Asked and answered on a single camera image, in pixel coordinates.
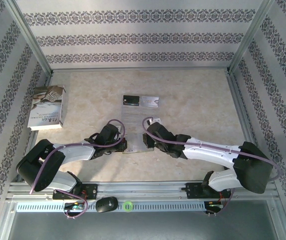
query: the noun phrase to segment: green ring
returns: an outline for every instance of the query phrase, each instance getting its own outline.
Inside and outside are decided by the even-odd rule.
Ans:
[[[131,212],[131,211],[133,210],[133,203],[132,203],[131,201],[125,201],[125,202],[123,203],[123,209],[124,209],[124,211],[127,212],[127,213]]]

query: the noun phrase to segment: damask pattern wall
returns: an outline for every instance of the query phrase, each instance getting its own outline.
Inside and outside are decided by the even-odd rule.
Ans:
[[[286,212],[286,1],[272,5],[235,78],[256,144],[280,165],[276,180]]]
[[[15,167],[24,156],[34,87],[46,75],[0,0],[0,212]]]
[[[227,67],[262,0],[17,0],[53,69]]]

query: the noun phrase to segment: black computer mouse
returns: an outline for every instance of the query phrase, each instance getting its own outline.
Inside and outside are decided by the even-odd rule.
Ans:
[[[117,207],[118,207],[117,198],[113,196],[102,198],[96,202],[96,211],[98,213],[114,211]]]

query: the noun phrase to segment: book cover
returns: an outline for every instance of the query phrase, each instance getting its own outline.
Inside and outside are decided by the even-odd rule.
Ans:
[[[35,88],[28,121],[32,131],[62,127],[64,93],[63,85]]]

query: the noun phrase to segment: beige tabletop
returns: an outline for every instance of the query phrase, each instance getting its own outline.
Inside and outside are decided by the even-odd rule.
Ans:
[[[52,85],[65,85],[67,111],[61,129],[41,130],[37,142],[76,143],[110,119],[121,119],[124,94],[159,96],[159,115],[173,134],[206,142],[242,145],[244,136],[222,69],[57,72]],[[65,164],[82,181],[202,180],[222,166],[197,159],[175,159],[152,152],[112,153]]]

